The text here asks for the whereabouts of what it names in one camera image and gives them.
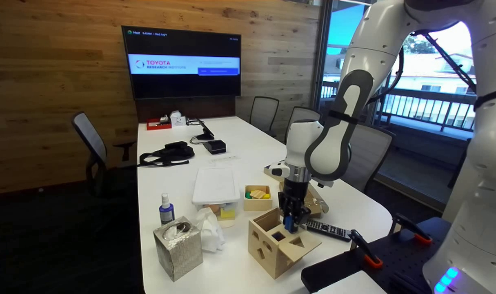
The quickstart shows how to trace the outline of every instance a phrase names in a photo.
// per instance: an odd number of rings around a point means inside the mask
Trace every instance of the railing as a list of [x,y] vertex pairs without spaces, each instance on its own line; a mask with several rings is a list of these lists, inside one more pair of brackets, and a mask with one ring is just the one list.
[[[338,82],[323,82],[320,100],[337,94]],[[386,95],[382,112],[391,116],[471,131],[475,127],[474,95],[456,95],[430,91],[393,89]]]

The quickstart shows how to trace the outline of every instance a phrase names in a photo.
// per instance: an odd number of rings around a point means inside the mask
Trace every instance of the wall-mounted tv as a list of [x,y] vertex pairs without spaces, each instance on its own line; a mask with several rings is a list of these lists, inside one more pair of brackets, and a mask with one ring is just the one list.
[[122,26],[134,99],[240,96],[240,35]]

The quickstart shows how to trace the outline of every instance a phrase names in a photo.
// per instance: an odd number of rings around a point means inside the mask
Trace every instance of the office chair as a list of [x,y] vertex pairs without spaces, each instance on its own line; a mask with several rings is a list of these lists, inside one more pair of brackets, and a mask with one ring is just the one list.
[[286,144],[287,134],[289,133],[289,127],[291,127],[292,123],[300,119],[313,119],[320,121],[320,116],[321,116],[320,112],[315,111],[311,108],[307,108],[303,106],[293,107],[293,110],[291,111],[291,117],[289,118],[289,122],[287,123],[284,144]]
[[395,134],[371,125],[358,124],[350,139],[351,158],[341,179],[365,193],[382,166]]
[[[72,125],[90,151],[85,168],[86,183],[90,195],[97,198],[113,198],[112,201],[105,202],[109,207],[103,209],[102,213],[106,214],[106,212],[109,212],[110,216],[102,219],[102,223],[95,230],[97,234],[106,228],[106,226],[110,225],[122,212],[133,207],[130,205],[129,199],[126,199],[126,196],[134,193],[136,195],[136,166],[133,165],[122,169],[107,169],[106,145],[83,111],[73,116]],[[129,149],[134,143],[135,141],[114,145],[114,147],[123,148],[123,161],[130,158]],[[94,166],[97,166],[95,175],[92,173]]]
[[279,100],[271,97],[255,96],[251,106],[249,123],[266,134],[276,137],[271,130],[274,124],[275,115],[279,108]]

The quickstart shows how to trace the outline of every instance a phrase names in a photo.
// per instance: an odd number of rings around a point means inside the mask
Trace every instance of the pegboard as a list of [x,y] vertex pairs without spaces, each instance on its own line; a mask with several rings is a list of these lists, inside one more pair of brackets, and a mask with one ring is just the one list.
[[423,265],[436,253],[451,227],[451,223],[432,218],[418,226],[425,231],[433,242],[423,245],[414,239],[414,234],[406,229],[380,238],[369,244],[371,251],[383,262],[381,269],[374,269],[364,263],[364,253],[360,248],[326,259],[302,270],[300,278],[309,292],[317,292],[360,270],[364,270],[388,294],[404,294],[391,286],[391,277],[399,272],[410,277],[419,287],[431,294],[423,277]]

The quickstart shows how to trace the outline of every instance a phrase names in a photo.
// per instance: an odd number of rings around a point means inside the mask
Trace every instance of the remote control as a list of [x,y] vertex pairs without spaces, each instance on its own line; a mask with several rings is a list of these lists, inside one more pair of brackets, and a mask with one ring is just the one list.
[[334,225],[328,225],[315,220],[308,220],[306,222],[306,227],[308,228],[308,231],[317,232],[345,242],[351,241],[351,238],[349,238],[351,231],[347,229],[341,229],[339,227],[335,227]]

